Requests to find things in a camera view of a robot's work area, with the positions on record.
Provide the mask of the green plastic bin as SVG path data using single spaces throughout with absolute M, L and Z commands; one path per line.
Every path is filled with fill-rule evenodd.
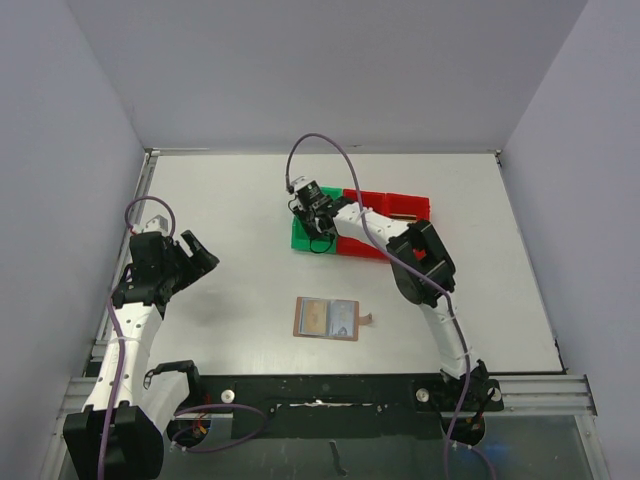
M 320 186 L 322 191 L 331 197 L 343 195 L 344 189 L 339 187 Z M 288 202 L 287 207 L 293 205 L 293 198 Z M 291 248 L 298 251 L 309 252 L 312 254 L 336 254 L 338 235 L 335 237 L 318 237 L 318 235 L 307 235 L 302 229 L 300 223 L 293 215 Z

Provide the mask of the red double plastic bin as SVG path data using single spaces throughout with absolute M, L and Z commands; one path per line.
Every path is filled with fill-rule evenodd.
M 417 216 L 418 220 L 431 219 L 430 199 L 427 197 L 374 191 L 362 191 L 361 194 L 364 206 L 372 208 L 381 215 L 389 217 L 394 213 L 411 214 Z M 337 239 L 336 253 L 342 256 L 386 260 L 386 257 L 375 247 L 346 237 Z

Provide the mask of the tan leather card holder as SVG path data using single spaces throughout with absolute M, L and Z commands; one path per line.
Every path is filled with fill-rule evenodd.
M 372 323 L 372 314 L 362 315 L 358 301 L 298 297 L 292 334 L 294 337 L 355 342 L 360 328 Z

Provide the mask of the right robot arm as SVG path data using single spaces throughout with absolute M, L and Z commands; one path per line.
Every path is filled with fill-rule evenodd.
M 474 402 L 498 402 L 501 392 L 489 384 L 486 367 L 466 340 L 453 293 L 455 264 L 431 222 L 407 223 L 381 215 L 355 199 L 325 194 L 305 176 L 286 181 L 290 210 L 312 239 L 327 236 L 367 244 L 391 264 L 401 295 L 423 312 L 436 342 L 448 402 L 459 409 Z

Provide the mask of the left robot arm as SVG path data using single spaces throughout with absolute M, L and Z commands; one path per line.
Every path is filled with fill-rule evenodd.
M 218 258 L 189 230 L 179 240 L 160 231 L 136 234 L 129 251 L 107 305 L 112 333 L 96 383 L 63 426 L 81 479 L 157 478 L 174 412 L 195 409 L 204 396 L 193 361 L 148 361 L 171 298 L 214 270 Z

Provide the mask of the gold card in red bin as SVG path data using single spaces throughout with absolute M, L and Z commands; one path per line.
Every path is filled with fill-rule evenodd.
M 411 214 L 390 214 L 390 218 L 394 220 L 407 221 L 407 222 L 415 222 L 418 220 L 418 217 Z

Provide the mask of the aluminium left rail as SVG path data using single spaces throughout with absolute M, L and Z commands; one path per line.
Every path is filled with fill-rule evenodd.
M 158 154 L 153 148 L 147 148 L 144 150 L 144 157 L 142 167 L 139 173 L 139 177 L 136 183 L 136 188 L 133 196 L 126 202 L 128 204 L 131 200 L 146 195 L 150 188 L 150 183 L 153 178 L 154 168 L 157 163 Z M 123 236 L 118 251 L 118 256 L 115 263 L 115 268 L 110 285 L 107 288 L 107 299 L 110 299 L 110 292 L 112 288 L 117 284 L 120 275 L 122 274 L 124 267 L 128 260 L 128 242 L 130 232 L 128 227 L 125 226 Z M 101 322 L 97 328 L 96 337 L 93 340 L 91 346 L 88 361 L 90 363 L 97 363 L 102 359 L 104 350 L 106 348 L 106 342 L 111 332 L 110 320 L 107 309 L 104 309 Z

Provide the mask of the aluminium rail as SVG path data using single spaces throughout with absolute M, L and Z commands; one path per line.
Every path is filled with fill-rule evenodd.
M 585 375 L 515 375 L 497 377 L 503 409 L 487 417 L 597 415 Z
M 158 154 L 153 148 L 147 148 L 144 150 L 144 157 L 142 167 L 139 173 L 139 177 L 136 183 L 136 188 L 133 196 L 126 202 L 128 204 L 131 200 L 146 195 L 150 188 L 150 183 L 153 178 L 154 168 L 157 163 Z M 125 226 L 123 236 L 118 251 L 118 256 L 115 263 L 115 268 L 110 285 L 107 288 L 107 299 L 110 299 L 110 292 L 112 288 L 117 284 L 120 275 L 122 274 L 124 267 L 128 260 L 128 242 L 130 232 L 128 227 Z M 104 309 L 101 322 L 97 328 L 96 337 L 93 340 L 91 346 L 88 361 L 90 363 L 97 363 L 102 359 L 104 350 L 106 348 L 106 342 L 111 332 L 110 320 L 107 309 Z

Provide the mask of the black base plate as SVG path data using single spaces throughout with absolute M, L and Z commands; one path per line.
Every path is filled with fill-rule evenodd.
M 410 436 L 476 444 L 484 416 L 504 409 L 482 368 L 469 380 L 443 374 L 203 375 L 175 406 L 168 435 L 194 447 L 222 415 L 233 440 Z

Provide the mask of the aluminium front rail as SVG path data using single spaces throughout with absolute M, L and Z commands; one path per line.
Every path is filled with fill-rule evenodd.
M 585 375 L 515 375 L 497 377 L 503 409 L 487 417 L 597 415 Z

